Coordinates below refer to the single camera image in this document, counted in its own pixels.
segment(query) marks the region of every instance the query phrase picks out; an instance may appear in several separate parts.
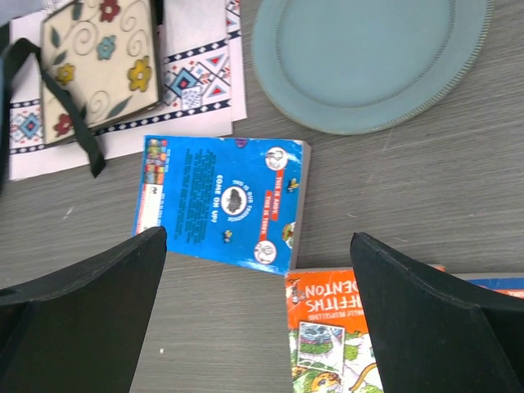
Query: table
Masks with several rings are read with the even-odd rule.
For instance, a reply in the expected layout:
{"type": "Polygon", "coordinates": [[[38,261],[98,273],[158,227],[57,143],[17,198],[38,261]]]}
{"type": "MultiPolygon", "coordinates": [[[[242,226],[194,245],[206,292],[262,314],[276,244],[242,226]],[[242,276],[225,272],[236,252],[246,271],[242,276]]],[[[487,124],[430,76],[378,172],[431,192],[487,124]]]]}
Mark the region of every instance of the table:
{"type": "MultiPolygon", "coordinates": [[[[251,61],[259,3],[242,3],[249,119],[235,135],[313,148],[299,267],[349,265],[351,235],[364,231],[451,273],[524,271],[524,2],[496,2],[481,59],[444,101],[392,130],[351,138],[305,129],[269,103],[251,61]]],[[[128,238],[139,170],[133,155],[94,180],[78,168],[9,183],[0,197],[0,287],[128,238]]],[[[131,391],[291,391],[283,284],[169,254],[131,391]]]]}

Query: blue flower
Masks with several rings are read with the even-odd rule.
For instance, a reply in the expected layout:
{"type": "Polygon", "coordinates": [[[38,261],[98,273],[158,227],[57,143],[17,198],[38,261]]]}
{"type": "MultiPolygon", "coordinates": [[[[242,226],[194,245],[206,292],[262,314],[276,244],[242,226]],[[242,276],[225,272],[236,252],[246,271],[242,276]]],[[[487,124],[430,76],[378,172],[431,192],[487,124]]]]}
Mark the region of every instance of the blue flower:
{"type": "Polygon", "coordinates": [[[116,36],[111,35],[110,37],[104,37],[102,41],[98,44],[98,60],[109,60],[111,55],[116,49],[115,45],[116,36]]]}

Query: paperback book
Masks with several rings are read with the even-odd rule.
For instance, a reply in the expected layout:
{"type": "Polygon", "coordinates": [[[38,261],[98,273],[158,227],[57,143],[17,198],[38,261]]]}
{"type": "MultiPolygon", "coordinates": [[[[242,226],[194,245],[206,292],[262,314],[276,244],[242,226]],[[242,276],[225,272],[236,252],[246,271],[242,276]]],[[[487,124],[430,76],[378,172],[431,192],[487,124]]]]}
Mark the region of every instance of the paperback book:
{"type": "Polygon", "coordinates": [[[302,141],[148,136],[133,232],[162,225],[168,251],[285,274],[308,168],[302,141]]]}
{"type": "Polygon", "coordinates": [[[293,270],[286,301],[294,393],[383,392],[353,269],[293,270]]]}
{"type": "Polygon", "coordinates": [[[524,299],[524,273],[457,274],[472,284],[524,299]]]}

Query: cartoon illustration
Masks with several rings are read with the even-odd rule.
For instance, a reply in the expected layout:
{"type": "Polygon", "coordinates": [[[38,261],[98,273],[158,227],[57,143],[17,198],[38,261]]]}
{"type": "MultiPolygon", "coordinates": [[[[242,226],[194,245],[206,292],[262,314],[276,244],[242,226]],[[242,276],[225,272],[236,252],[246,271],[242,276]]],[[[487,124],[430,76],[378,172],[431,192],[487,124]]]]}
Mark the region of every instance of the cartoon illustration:
{"type": "Polygon", "coordinates": [[[282,240],[289,248],[293,248],[293,234],[295,233],[295,223],[286,224],[282,230],[282,240]]]}
{"type": "Polygon", "coordinates": [[[233,235],[233,232],[231,232],[229,229],[224,231],[224,243],[230,243],[232,235],[233,235]]]}
{"type": "Polygon", "coordinates": [[[291,302],[294,305],[298,305],[301,301],[305,300],[305,293],[298,289],[298,284],[300,279],[287,280],[287,283],[290,284],[290,287],[286,287],[286,299],[291,298],[291,302]]]}
{"type": "Polygon", "coordinates": [[[300,323],[297,366],[342,374],[344,328],[319,323],[300,323]]]}
{"type": "Polygon", "coordinates": [[[271,264],[277,258],[277,248],[267,240],[258,242],[255,247],[255,258],[261,264],[271,264]]]}
{"type": "Polygon", "coordinates": [[[342,393],[341,378],[335,373],[321,373],[311,382],[311,391],[315,393],[342,393]]]}
{"type": "Polygon", "coordinates": [[[265,163],[272,170],[284,169],[287,165],[287,153],[280,147],[272,147],[265,153],[265,163]]]}
{"type": "Polygon", "coordinates": [[[233,188],[231,190],[229,193],[228,202],[228,210],[231,213],[235,213],[238,209],[240,209],[240,206],[242,206],[242,198],[240,198],[240,194],[238,193],[237,189],[233,188]]]}
{"type": "Polygon", "coordinates": [[[240,187],[229,187],[222,192],[220,204],[228,215],[239,215],[247,206],[247,194],[240,187]]]}
{"type": "Polygon", "coordinates": [[[236,138],[235,139],[235,145],[237,145],[239,149],[243,149],[244,147],[246,147],[247,142],[248,140],[246,138],[236,138]]]}
{"type": "Polygon", "coordinates": [[[369,333],[346,334],[344,358],[346,391],[355,393],[382,392],[382,383],[369,333]]]}
{"type": "Polygon", "coordinates": [[[287,193],[294,192],[298,189],[300,186],[300,183],[296,181],[296,178],[292,178],[289,183],[287,184],[287,193]]]}

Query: black strap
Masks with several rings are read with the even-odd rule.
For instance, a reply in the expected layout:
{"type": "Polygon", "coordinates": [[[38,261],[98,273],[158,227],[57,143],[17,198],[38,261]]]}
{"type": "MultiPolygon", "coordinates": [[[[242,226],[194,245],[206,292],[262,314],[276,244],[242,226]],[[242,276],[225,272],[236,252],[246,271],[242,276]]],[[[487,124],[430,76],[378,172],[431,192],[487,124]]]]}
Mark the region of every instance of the black strap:
{"type": "Polygon", "coordinates": [[[97,140],[85,124],[83,116],[70,99],[68,93],[65,90],[62,90],[60,86],[58,86],[58,83],[47,73],[46,70],[43,69],[40,48],[31,43],[27,38],[18,39],[2,53],[4,78],[2,148],[4,148],[4,144],[8,144],[9,142],[9,108],[12,97],[11,84],[16,74],[31,54],[36,56],[42,81],[68,113],[75,129],[75,138],[79,145],[86,151],[86,153],[88,153],[91,173],[96,178],[106,166],[104,155],[98,146],[97,140]]]}
{"type": "MultiPolygon", "coordinates": [[[[9,22],[0,27],[0,51],[3,50],[9,45],[9,22]]],[[[2,103],[2,124],[9,124],[9,106],[11,105],[10,99],[6,99],[6,85],[3,83],[3,75],[0,70],[0,78],[2,78],[2,98],[0,99],[2,103]]],[[[9,162],[9,130],[2,129],[0,130],[0,193],[2,192],[3,181],[7,172],[7,163],[9,162]]]]}

